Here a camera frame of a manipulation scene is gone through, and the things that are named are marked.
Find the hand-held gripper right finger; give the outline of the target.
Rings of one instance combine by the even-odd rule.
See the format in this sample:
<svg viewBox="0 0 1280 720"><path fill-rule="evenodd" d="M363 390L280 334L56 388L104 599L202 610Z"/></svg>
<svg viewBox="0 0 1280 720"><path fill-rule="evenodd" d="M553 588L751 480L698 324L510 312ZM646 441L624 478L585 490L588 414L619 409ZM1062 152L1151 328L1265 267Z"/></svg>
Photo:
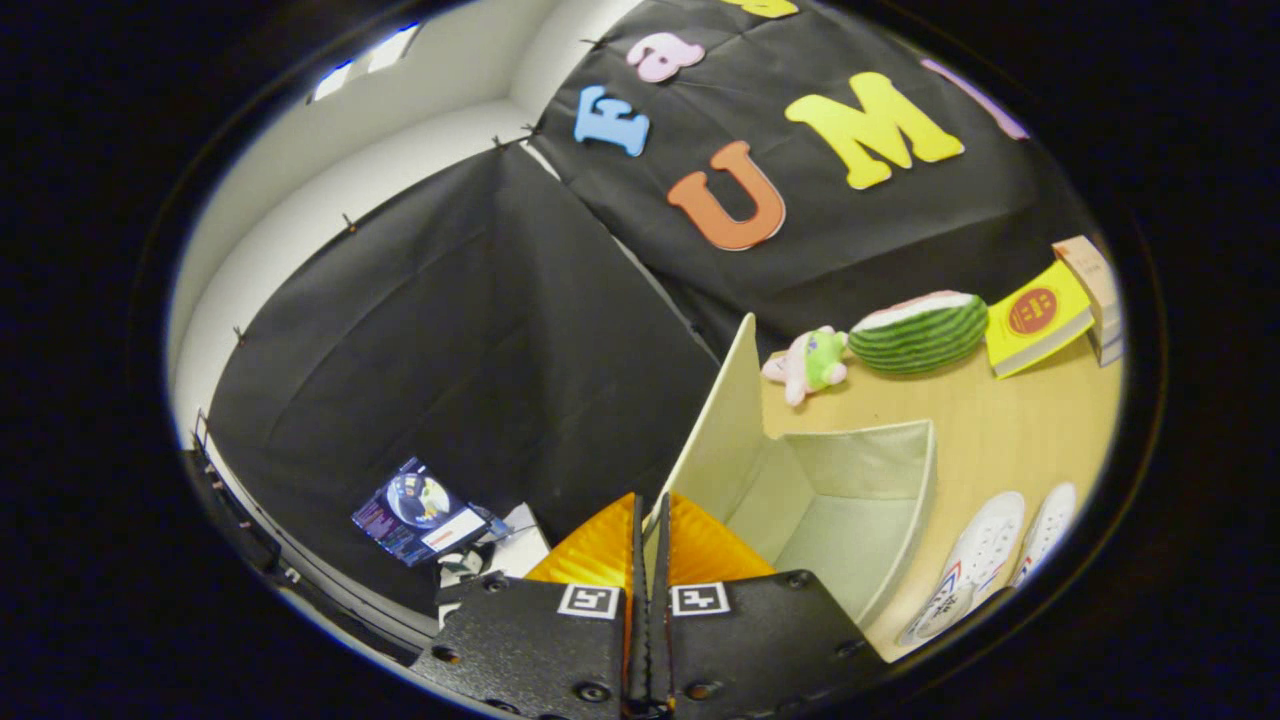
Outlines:
<svg viewBox="0 0 1280 720"><path fill-rule="evenodd" d="M648 615L648 700L662 719L800 719L869 691L888 673L818 575L805 569L680 582L678 560L718 541L692 539L689 503L655 510Z"/></svg>

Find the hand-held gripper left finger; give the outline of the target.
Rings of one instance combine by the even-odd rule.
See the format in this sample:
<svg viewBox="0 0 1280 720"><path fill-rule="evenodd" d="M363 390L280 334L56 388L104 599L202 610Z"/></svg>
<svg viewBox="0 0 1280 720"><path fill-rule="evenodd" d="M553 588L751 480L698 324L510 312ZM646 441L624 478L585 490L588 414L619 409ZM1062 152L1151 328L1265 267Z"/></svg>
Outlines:
<svg viewBox="0 0 1280 720"><path fill-rule="evenodd" d="M412 664L430 691L517 719L630 719L649 696L640 495L607 505L531 571L453 589Z"/></svg>

